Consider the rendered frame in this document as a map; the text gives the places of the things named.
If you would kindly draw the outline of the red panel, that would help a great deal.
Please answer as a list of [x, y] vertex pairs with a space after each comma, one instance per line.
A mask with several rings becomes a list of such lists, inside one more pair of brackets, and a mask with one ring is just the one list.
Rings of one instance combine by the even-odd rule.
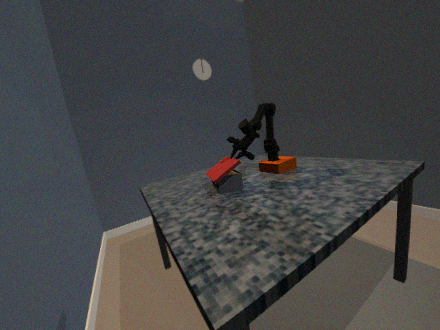
[[230, 173], [235, 167], [240, 164], [240, 160], [230, 157], [223, 158], [214, 167], [212, 167], [206, 175], [217, 184], [222, 178], [224, 178], [228, 173]]

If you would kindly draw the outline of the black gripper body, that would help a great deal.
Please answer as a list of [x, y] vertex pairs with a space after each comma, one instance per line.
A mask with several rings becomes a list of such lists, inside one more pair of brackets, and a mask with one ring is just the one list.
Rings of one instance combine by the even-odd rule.
[[237, 143], [237, 140], [234, 137], [229, 137], [227, 140], [230, 143], [233, 143], [234, 146], [239, 148], [242, 151], [242, 153], [246, 155], [248, 159], [253, 160], [255, 158], [255, 156], [251, 152], [246, 151], [250, 146], [250, 144], [252, 144], [252, 140], [249, 137], [244, 136], [239, 143]]

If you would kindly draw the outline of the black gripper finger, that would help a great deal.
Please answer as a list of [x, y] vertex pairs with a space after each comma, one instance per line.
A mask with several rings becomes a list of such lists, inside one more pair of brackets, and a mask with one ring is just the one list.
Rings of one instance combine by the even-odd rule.
[[244, 153], [239, 152], [239, 154], [235, 157], [235, 159], [239, 159], [240, 157], [246, 156]]
[[236, 154], [236, 152], [239, 150], [239, 148], [237, 148], [236, 146], [234, 146], [234, 145], [232, 145], [232, 147], [233, 147], [233, 151], [232, 151], [232, 154], [231, 154], [231, 157], [230, 157], [230, 159]]

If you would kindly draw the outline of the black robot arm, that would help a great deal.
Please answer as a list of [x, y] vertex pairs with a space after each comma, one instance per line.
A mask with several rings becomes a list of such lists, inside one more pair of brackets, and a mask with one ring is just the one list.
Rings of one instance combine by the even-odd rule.
[[238, 127], [240, 130], [246, 134], [245, 136], [249, 137], [252, 142], [257, 137], [259, 138], [259, 133], [257, 130], [261, 129], [262, 123], [261, 120], [263, 115], [266, 116], [266, 134], [267, 138], [264, 140], [264, 149], [265, 152], [268, 153], [268, 161], [277, 161], [280, 160], [278, 151], [280, 151], [280, 147], [277, 144], [277, 141], [274, 138], [274, 123], [273, 116], [276, 112], [276, 104], [275, 103], [262, 103], [259, 105], [258, 110], [252, 120], [248, 122], [247, 119], [243, 119], [240, 122]]

